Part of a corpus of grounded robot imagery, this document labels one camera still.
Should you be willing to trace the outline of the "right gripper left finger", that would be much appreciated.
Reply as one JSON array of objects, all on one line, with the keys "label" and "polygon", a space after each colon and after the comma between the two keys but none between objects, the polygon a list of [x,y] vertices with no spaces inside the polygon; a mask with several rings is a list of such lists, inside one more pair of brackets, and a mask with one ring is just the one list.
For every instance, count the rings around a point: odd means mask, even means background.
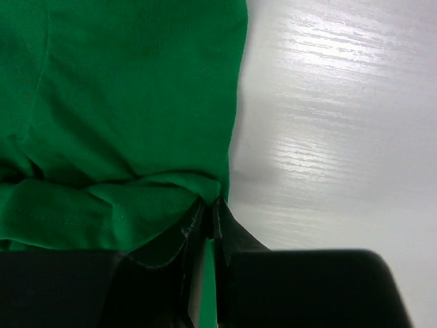
[{"label": "right gripper left finger", "polygon": [[129,254],[8,251],[1,254],[2,327],[180,327],[205,206]]}]

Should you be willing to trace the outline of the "green t shirt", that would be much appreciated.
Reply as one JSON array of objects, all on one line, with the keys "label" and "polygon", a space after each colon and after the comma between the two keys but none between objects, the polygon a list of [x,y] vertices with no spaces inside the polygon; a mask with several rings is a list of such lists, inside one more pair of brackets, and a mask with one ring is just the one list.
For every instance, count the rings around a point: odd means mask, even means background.
[{"label": "green t shirt", "polygon": [[[1,254],[131,253],[229,194],[245,1],[1,2]],[[180,327],[216,326],[203,232]]]}]

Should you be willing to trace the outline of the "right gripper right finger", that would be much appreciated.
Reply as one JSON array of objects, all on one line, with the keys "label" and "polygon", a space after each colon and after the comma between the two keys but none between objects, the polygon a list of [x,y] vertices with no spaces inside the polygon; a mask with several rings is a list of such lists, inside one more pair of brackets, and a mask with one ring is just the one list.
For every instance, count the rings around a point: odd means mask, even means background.
[{"label": "right gripper right finger", "polygon": [[410,327],[386,262],[365,249],[273,251],[211,208],[219,327]]}]

